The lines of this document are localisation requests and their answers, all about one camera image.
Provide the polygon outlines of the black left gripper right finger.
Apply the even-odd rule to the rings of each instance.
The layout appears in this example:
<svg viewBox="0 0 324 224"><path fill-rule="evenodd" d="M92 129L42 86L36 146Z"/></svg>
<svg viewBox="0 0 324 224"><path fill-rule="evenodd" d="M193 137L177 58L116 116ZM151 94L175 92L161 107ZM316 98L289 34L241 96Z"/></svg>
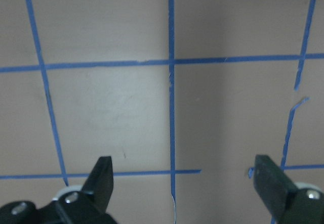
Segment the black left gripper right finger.
<svg viewBox="0 0 324 224"><path fill-rule="evenodd" d="M292 181L267 155L256 155L254 188L276 223L323 223L323 191Z"/></svg>

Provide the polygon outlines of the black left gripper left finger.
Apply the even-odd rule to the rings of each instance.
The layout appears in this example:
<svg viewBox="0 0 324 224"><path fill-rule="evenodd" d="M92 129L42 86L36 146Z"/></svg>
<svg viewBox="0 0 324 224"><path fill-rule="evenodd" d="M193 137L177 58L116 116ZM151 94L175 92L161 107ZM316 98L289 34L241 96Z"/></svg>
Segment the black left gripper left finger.
<svg viewBox="0 0 324 224"><path fill-rule="evenodd" d="M101 156L80 190L63 190L38 209L27 200L1 207L1 223L116 223L106 212L113 192L110 156Z"/></svg>

